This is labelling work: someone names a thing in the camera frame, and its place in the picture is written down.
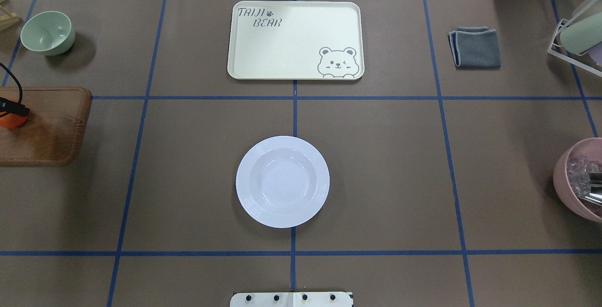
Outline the pink bowl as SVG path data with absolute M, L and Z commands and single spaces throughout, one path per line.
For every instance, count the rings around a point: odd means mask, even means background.
M 555 192 L 563 204 L 574 214 L 601 223 L 601 210 L 592 211 L 586 207 L 570 187 L 566 166 L 570 157 L 583 155 L 593 161 L 600 161 L 602 156 L 602 138 L 593 137 L 578 141 L 564 152 L 557 160 L 553 172 Z

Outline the cream bear tray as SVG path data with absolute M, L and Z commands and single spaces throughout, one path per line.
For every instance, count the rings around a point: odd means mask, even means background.
M 239 1 L 227 71 L 239 80 L 357 80 L 365 71 L 360 8 L 350 1 Z

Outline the metal scoop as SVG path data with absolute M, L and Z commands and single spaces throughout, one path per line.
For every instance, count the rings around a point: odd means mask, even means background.
M 575 177 L 574 189 L 578 198 L 598 206 L 602 205 L 601 172 L 579 173 Z

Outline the white round plate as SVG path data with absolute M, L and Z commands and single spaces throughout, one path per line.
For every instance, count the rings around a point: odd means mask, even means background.
M 244 211 L 271 228 L 292 228 L 323 208 L 330 189 L 325 158 L 295 136 L 273 136 L 250 148 L 239 163 L 235 190 Z

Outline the wooden cutting board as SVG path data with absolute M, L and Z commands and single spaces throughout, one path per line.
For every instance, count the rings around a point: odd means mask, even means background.
M 84 87 L 25 87 L 23 125 L 0 130 L 1 166 L 61 166 L 78 155 L 92 93 Z

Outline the grey folded cloth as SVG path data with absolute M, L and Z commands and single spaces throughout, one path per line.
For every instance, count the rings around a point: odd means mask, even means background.
M 453 62 L 457 68 L 499 69 L 501 54 L 496 29 L 459 26 L 449 32 Z

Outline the clear ice cubes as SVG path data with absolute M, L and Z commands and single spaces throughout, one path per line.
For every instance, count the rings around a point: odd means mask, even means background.
M 601 172 L 601 163 L 590 160 L 583 155 L 569 157 L 566 163 L 566 174 L 570 187 L 576 195 L 585 195 L 591 191 L 590 173 Z

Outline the white pedestal base plate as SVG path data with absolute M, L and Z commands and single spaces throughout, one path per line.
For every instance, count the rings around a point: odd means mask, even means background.
M 353 307 L 353 294 L 344 291 L 239 292 L 230 307 Z

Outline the wooden mug rack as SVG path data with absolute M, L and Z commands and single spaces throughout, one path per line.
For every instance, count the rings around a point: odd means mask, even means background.
M 11 13 L 8 9 L 3 6 L 3 3 L 7 0 L 0 0 L 0 32 L 11 28 L 11 26 L 21 22 L 21 18 L 17 13 Z

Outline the green cup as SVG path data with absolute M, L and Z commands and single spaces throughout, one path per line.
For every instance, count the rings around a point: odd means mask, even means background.
M 560 42 L 571 54 L 583 54 L 602 41 L 602 14 L 571 24 L 560 33 Z

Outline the green bowl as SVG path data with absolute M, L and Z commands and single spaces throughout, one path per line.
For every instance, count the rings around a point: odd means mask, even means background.
M 60 11 L 32 16 L 21 30 L 23 46 L 45 56 L 64 54 L 73 46 L 75 37 L 71 19 Z

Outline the orange fruit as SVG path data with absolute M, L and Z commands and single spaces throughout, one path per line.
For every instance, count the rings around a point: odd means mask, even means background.
M 1 113 L 0 126 L 6 129 L 15 129 L 24 125 L 28 120 L 28 116 L 18 116 L 12 113 Z

